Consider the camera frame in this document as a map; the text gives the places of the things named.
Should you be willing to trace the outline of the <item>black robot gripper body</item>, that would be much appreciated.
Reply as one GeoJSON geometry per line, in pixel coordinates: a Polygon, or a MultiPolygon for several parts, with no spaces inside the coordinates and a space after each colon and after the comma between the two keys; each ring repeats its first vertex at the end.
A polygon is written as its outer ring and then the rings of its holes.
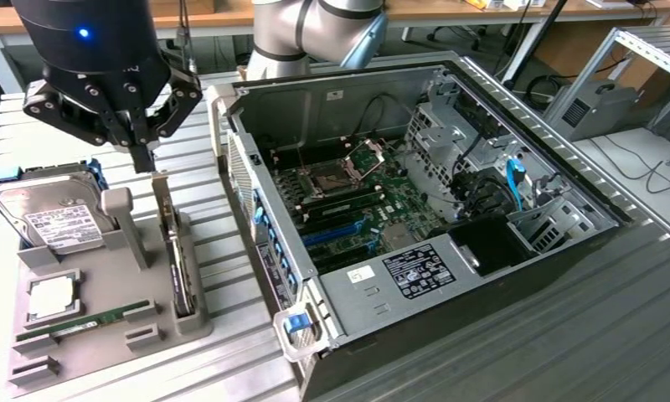
{"type": "Polygon", "coordinates": [[[15,1],[13,7],[45,63],[41,81],[79,104],[83,84],[126,106],[127,86],[146,109],[170,77],[145,1],[15,1]]]}

